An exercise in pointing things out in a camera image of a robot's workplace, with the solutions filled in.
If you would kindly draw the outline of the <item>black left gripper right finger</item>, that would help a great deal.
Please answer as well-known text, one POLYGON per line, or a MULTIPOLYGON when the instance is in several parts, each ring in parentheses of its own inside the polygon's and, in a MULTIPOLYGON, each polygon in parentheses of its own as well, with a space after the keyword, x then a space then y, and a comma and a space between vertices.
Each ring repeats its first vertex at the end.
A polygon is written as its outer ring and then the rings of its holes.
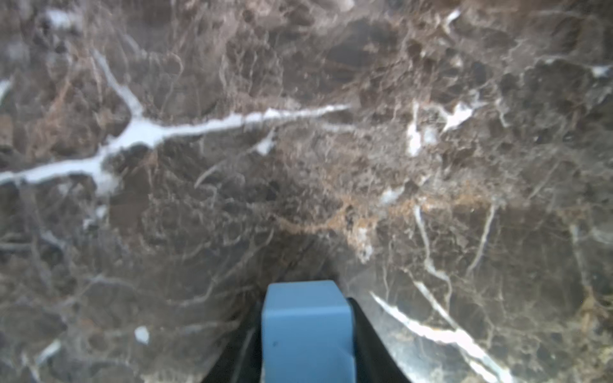
POLYGON ((353 313, 354 357, 358 383, 411 383, 386 349, 375 328, 354 298, 348 298, 353 313))

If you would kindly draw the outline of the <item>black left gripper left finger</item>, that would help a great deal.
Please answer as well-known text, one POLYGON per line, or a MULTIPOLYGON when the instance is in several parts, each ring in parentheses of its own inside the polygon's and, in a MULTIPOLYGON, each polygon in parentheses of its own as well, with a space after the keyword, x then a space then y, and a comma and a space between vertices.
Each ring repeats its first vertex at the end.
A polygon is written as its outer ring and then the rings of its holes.
POLYGON ((262 308, 260 302, 252 306, 202 383, 260 382, 263 368, 262 308))

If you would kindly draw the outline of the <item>light blue block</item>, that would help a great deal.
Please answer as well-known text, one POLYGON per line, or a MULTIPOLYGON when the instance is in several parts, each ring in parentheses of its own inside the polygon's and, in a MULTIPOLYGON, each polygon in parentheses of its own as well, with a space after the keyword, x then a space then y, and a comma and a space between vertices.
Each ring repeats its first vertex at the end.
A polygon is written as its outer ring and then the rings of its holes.
POLYGON ((269 285, 262 349, 266 382, 357 381, 353 312, 332 280, 269 285))

